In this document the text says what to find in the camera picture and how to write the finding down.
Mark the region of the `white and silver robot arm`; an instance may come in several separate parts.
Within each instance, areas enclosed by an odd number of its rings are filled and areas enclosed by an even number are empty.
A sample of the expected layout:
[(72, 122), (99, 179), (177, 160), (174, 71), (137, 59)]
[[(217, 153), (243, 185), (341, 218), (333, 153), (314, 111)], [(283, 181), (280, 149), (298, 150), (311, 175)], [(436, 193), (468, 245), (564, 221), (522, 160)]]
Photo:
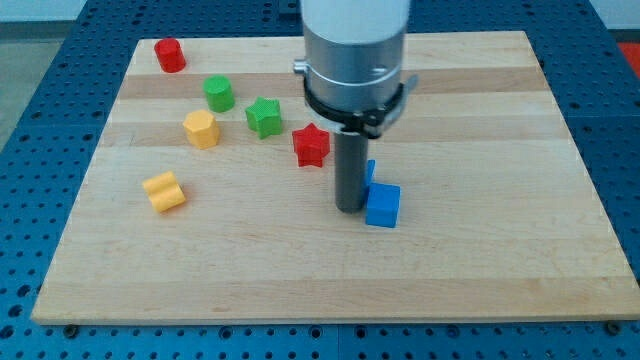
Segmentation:
[(410, 0), (302, 0), (305, 56), (294, 62), (322, 126), (377, 139), (403, 113), (416, 75), (401, 80)]

